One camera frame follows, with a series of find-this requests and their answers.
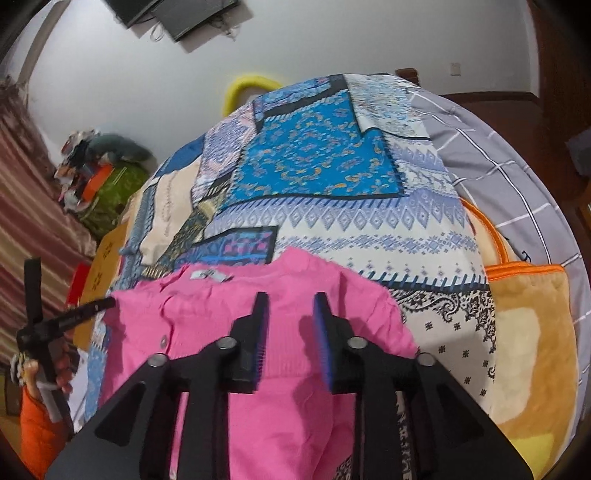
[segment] bed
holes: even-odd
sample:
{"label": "bed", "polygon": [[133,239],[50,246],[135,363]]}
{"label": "bed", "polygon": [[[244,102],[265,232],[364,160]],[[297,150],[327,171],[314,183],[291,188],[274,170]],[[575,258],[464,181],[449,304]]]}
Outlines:
{"label": "bed", "polygon": [[[331,124],[334,118],[340,123]],[[311,158],[310,142],[319,138],[329,148],[314,168],[295,171],[281,162]],[[364,155],[370,162],[358,165]],[[330,168],[334,160],[342,171]],[[329,173],[320,171],[325,164]],[[569,434],[555,439],[557,453],[541,475],[586,412],[591,290],[579,249],[548,191],[498,134],[407,80],[335,75],[301,82],[255,99],[185,145],[131,203],[112,288],[133,288],[188,262],[268,263],[287,245],[304,248],[388,288],[421,348],[490,412],[494,302],[460,198],[490,219],[522,260],[560,265],[568,276],[577,401]],[[109,331],[98,318],[87,418],[102,401],[108,351]],[[404,421],[403,410],[400,416]]]}

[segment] wall-mounted tv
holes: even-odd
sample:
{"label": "wall-mounted tv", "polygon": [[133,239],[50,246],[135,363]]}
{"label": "wall-mounted tv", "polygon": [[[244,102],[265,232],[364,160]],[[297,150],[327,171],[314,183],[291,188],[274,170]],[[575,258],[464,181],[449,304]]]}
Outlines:
{"label": "wall-mounted tv", "polygon": [[131,27],[148,13],[160,0],[105,0],[123,25]]}

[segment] yellow fleece blanket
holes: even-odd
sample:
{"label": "yellow fleece blanket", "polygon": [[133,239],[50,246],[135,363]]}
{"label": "yellow fleece blanket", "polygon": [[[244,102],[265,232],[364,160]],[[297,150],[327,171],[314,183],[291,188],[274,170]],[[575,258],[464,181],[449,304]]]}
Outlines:
{"label": "yellow fleece blanket", "polygon": [[569,284],[560,265],[511,261],[488,219],[466,205],[495,301],[491,418],[542,478],[568,443],[577,395]]}

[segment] floor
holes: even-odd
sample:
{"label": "floor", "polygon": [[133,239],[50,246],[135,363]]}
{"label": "floor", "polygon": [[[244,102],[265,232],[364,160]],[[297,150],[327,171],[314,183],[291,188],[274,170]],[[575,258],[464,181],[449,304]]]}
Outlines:
{"label": "floor", "polygon": [[553,145],[541,108],[527,100],[495,100],[462,106],[494,128],[526,160],[557,203],[574,200],[588,179],[574,168],[564,145]]}

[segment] hand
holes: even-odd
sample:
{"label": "hand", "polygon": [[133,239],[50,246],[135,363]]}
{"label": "hand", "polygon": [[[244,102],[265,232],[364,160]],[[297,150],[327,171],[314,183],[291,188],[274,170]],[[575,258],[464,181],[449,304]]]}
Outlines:
{"label": "hand", "polygon": [[[70,370],[70,356],[67,354],[69,346],[63,342],[63,354],[54,362],[54,367],[57,373],[57,384],[65,394],[72,393],[72,386],[70,382],[74,377],[72,370]],[[28,360],[24,364],[23,378],[25,380],[25,387],[37,401],[41,401],[41,392],[37,387],[36,377],[39,371],[39,363],[36,360]]]}

